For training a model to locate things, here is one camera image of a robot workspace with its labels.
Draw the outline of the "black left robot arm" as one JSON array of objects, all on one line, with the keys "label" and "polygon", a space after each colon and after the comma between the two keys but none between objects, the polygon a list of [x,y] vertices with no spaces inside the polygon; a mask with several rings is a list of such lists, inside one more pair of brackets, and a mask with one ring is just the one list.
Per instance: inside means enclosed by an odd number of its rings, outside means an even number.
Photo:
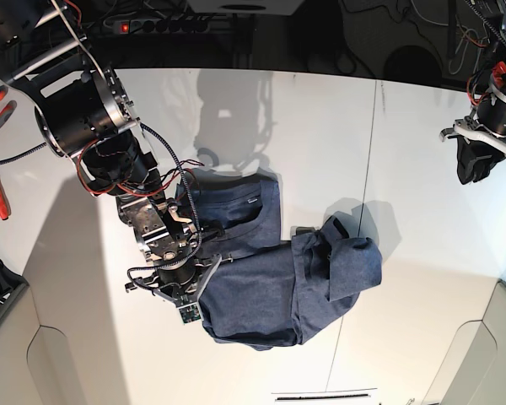
[{"label": "black left robot arm", "polygon": [[506,160],[506,1],[467,1],[482,21],[486,37],[476,44],[483,60],[466,81],[470,113],[439,134],[457,141],[457,175],[461,184],[477,183]]}]

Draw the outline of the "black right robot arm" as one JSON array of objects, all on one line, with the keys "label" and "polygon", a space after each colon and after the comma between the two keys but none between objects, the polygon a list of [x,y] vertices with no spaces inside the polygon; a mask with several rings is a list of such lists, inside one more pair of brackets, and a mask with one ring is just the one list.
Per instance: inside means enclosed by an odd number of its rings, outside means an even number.
[{"label": "black right robot arm", "polygon": [[136,131],[149,133],[112,67],[100,65],[68,1],[0,1],[0,103],[9,90],[34,105],[44,146],[73,163],[92,196],[111,195],[146,265],[126,290],[170,302],[184,323],[203,318],[200,299],[222,257],[201,259],[203,229],[191,161],[161,174]]}]

